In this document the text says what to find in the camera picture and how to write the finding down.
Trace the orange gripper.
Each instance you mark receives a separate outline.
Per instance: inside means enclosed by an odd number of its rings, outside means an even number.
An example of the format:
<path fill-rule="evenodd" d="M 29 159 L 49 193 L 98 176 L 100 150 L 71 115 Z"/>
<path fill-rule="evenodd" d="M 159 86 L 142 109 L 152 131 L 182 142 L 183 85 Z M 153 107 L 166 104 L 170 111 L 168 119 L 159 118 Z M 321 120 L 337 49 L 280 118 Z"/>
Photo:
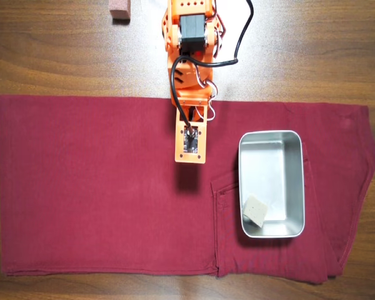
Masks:
<path fill-rule="evenodd" d="M 172 105 L 176 108 L 176 124 L 190 124 L 212 121 L 216 117 L 213 100 L 218 95 L 216 87 L 201 89 L 177 89 L 176 96 L 179 104 L 171 95 Z"/>

